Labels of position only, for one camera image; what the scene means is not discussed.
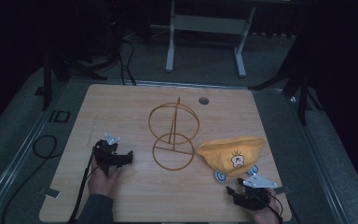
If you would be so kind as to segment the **white metal table frame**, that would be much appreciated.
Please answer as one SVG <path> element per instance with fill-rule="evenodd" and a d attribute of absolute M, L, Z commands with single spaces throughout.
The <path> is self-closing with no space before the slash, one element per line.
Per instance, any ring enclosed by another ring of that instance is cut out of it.
<path fill-rule="evenodd" d="M 218 33 L 227 35 L 239 35 L 241 41 L 234 50 L 235 62 L 237 65 L 238 76 L 246 77 L 245 64 L 242 58 L 247 36 L 249 34 L 256 7 L 250 7 L 249 13 L 245 20 L 243 19 L 229 19 L 229 18 L 214 18 L 177 14 L 175 12 L 175 0 L 171 0 L 170 12 L 170 28 L 169 28 L 169 46 L 166 59 L 165 70 L 171 72 L 173 70 L 174 53 L 175 53 L 175 32 L 176 31 L 192 31 L 204 33 Z"/>

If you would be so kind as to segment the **person's left hand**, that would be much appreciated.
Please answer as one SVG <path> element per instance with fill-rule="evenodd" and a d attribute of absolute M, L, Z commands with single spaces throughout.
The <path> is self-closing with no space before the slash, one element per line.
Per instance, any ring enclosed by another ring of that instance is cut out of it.
<path fill-rule="evenodd" d="M 89 194 L 99 194 L 112 198 L 117 187 L 117 180 L 121 174 L 121 169 L 117 168 L 110 176 L 107 176 L 95 158 L 91 160 L 91 169 L 92 174 L 88 182 Z"/>

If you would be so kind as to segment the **black metal stand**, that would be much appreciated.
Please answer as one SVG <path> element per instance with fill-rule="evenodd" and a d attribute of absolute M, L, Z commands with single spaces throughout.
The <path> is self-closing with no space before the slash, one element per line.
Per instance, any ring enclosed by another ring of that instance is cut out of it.
<path fill-rule="evenodd" d="M 43 111 L 46 111 L 52 102 L 52 74 L 55 74 L 60 81 L 67 82 L 70 79 L 69 74 L 64 72 L 66 63 L 87 77 L 97 80 L 106 80 L 106 77 L 96 74 L 90 68 L 61 52 L 48 51 L 43 56 L 43 86 L 38 87 L 35 92 L 36 95 L 43 97 Z"/>
<path fill-rule="evenodd" d="M 282 92 L 285 97 L 294 97 L 299 92 L 297 115 L 303 125 L 306 125 L 306 109 L 310 94 L 310 75 L 312 71 L 312 57 L 308 47 L 312 35 L 302 30 L 284 58 L 275 77 L 258 85 L 249 87 L 252 91 L 262 91 L 284 79 L 287 80 Z"/>

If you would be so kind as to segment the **person's right hand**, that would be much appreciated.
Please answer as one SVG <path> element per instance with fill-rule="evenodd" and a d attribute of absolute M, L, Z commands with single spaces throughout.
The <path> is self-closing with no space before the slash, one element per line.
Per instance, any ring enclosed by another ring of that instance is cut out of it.
<path fill-rule="evenodd" d="M 274 189 L 268 189 L 270 202 L 267 207 L 262 210 L 250 211 L 249 215 L 255 224 L 282 224 L 278 217 L 280 208 L 276 201 L 276 192 Z"/>

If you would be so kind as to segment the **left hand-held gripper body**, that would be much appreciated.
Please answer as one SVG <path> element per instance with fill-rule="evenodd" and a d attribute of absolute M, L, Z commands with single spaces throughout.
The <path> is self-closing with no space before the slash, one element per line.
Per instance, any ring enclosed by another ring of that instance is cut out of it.
<path fill-rule="evenodd" d="M 109 175 L 111 166 L 120 167 L 117 157 L 117 147 L 120 140 L 120 137 L 106 133 L 104 139 L 99 140 L 93 147 L 94 158 L 106 175 Z"/>

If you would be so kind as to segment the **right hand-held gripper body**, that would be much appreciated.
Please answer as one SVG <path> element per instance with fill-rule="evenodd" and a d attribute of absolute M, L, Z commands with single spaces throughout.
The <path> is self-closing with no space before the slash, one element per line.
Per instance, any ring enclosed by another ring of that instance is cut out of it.
<path fill-rule="evenodd" d="M 233 198 L 233 202 L 250 211 L 262 210 L 269 205 L 270 197 L 268 189 L 270 187 L 259 186 L 257 181 L 259 177 L 256 175 L 250 176 L 245 180 L 245 187 L 242 187 L 242 193 L 238 197 Z"/>

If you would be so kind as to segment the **gold wire hat stand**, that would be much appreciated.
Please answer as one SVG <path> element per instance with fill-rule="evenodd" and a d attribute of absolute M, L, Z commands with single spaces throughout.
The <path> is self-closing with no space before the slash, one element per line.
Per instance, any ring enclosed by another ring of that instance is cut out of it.
<path fill-rule="evenodd" d="M 152 157 L 162 169 L 185 169 L 195 158 L 193 139 L 200 130 L 197 113 L 178 97 L 175 102 L 153 108 L 147 120 L 148 129 L 154 136 Z"/>

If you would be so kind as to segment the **yellow hat with cartoon print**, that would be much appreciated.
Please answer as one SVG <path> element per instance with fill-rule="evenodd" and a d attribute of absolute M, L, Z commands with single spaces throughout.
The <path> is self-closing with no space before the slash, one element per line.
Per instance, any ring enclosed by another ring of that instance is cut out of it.
<path fill-rule="evenodd" d="M 251 170 L 265 144 L 261 137 L 240 136 L 205 142 L 197 153 L 213 169 L 214 179 L 224 183 L 228 177 L 240 177 Z"/>

